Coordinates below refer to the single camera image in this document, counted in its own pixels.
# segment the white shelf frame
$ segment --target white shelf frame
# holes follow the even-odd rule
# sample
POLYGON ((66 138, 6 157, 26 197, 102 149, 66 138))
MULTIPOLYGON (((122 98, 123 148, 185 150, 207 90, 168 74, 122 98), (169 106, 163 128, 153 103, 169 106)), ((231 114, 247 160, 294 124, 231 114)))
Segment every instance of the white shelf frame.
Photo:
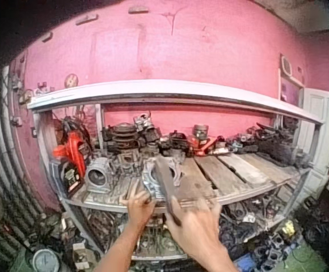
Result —
MULTIPOLYGON (((95 104, 96 123, 98 125, 97 132, 99 136, 100 148, 102 148, 103 142, 100 138, 101 130, 104 126, 104 109, 106 104, 112 103, 172 103, 211 105, 217 107, 242 108, 290 116, 315 123, 315 134, 311 147, 311 152, 313 153, 311 153, 311 156, 314 154, 314 150, 318 143, 317 132, 323 123, 323 121, 317 116, 272 97, 242 89, 208 83, 148 79, 98 83, 56 91, 46 95, 33 97, 31 102, 27 105, 28 109, 33 110, 33 120, 37 131, 40 157, 44 163, 47 178, 53 186, 54 181, 52 181, 49 176, 49 161, 52 158, 52 151, 56 147, 57 143, 52 122, 52 109, 75 105, 95 104)), ((61 203, 68 211, 70 211, 71 216, 75 219, 77 219, 77 216, 78 218, 80 217, 80 213, 74 210, 74 206, 81 206, 90 209, 97 208, 99 210, 108 211, 112 210, 110 207, 106 207, 105 205, 95 207, 95 205, 86 205, 84 203, 65 199, 60 192, 58 192, 58 196, 61 203)), ((228 203, 226 197, 220 197, 218 201, 222 205, 228 203)), ((80 231, 89 238, 90 244, 98 250, 100 254, 103 254, 96 242, 91 239, 90 231, 86 229, 86 223, 82 220, 78 223, 80 223, 78 226, 80 231)))
POLYGON ((323 121, 278 99, 228 86, 168 79, 105 82, 69 88, 33 97, 35 112, 74 105, 109 103, 185 103, 250 109, 281 114, 315 124, 323 121))

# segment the chrome part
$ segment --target chrome part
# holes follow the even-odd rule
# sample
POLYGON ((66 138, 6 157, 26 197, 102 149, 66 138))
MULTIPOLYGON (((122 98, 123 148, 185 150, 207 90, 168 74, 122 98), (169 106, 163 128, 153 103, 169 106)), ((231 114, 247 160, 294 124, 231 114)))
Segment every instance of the chrome part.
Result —
POLYGON ((86 169, 85 182, 89 191, 110 192, 116 183, 115 171, 111 166, 111 161, 104 157, 92 160, 86 169))
POLYGON ((143 158, 137 148, 122 150, 117 155, 116 167, 124 176, 140 176, 143 169, 143 158))
MULTIPOLYGON (((179 163, 174 158, 164 157, 170 167, 172 176, 174 178, 174 185, 180 185, 181 169, 179 163)), ((153 193, 157 199, 164 199, 161 187, 156 180, 154 162, 156 158, 150 158, 144 162, 144 169, 142 173, 143 184, 147 187, 149 192, 153 193)))

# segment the metal grille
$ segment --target metal grille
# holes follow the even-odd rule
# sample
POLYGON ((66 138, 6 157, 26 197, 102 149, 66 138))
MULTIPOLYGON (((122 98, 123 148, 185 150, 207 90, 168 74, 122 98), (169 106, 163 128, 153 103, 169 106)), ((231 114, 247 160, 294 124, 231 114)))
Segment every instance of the metal grille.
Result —
POLYGON ((32 196, 14 147, 8 109, 9 66, 0 69, 0 256, 10 262, 33 230, 42 207, 32 196))

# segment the metal tool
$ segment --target metal tool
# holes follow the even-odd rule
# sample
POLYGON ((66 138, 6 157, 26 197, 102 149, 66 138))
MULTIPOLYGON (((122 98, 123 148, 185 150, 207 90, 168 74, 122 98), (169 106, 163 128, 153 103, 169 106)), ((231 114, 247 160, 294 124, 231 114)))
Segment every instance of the metal tool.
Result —
POLYGON ((171 214, 175 224, 181 226, 180 219, 178 219, 178 217, 173 213, 172 209, 171 198, 175 195, 176 187, 174 185, 168 162, 165 157, 159 155, 156 157, 154 165, 157 174, 157 181, 161 186, 162 193, 166 200, 168 213, 171 214))

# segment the hand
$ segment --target hand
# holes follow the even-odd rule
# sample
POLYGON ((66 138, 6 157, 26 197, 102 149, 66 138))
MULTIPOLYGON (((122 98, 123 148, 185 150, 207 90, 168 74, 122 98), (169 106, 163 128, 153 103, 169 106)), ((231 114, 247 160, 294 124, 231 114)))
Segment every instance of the hand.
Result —
POLYGON ((128 225, 142 231, 154 211, 155 200, 151 200, 151 195, 146 190, 137 193, 139 182, 138 180, 129 193, 127 204, 129 214, 128 225))
POLYGON ((210 209, 206 201, 200 199, 194 209, 184 211, 176 198, 171 204, 181 226, 166 214, 167 226, 179 246, 207 271, 237 271, 218 238, 221 206, 216 203, 210 209))

